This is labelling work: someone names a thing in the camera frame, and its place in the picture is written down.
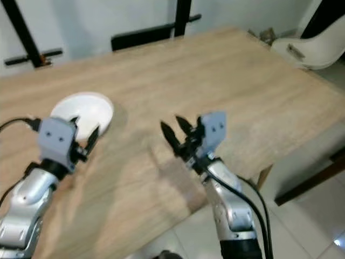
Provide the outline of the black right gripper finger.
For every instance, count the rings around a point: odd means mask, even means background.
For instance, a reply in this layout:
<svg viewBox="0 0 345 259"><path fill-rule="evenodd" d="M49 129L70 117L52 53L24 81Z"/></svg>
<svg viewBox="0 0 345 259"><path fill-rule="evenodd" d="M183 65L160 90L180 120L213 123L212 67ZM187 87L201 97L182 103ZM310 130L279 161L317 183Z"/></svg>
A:
<svg viewBox="0 0 345 259"><path fill-rule="evenodd" d="M199 143L199 131L196 126L193 126L190 121L186 118L180 116L179 114L175 115L175 119L185 134L185 144L192 145L193 143Z"/></svg>
<svg viewBox="0 0 345 259"><path fill-rule="evenodd" d="M160 121L160 128L162 129L163 136L167 143L169 143L175 157L187 158L187 151L185 150L187 146L180 143L178 138L175 136L173 129L164 121Z"/></svg>

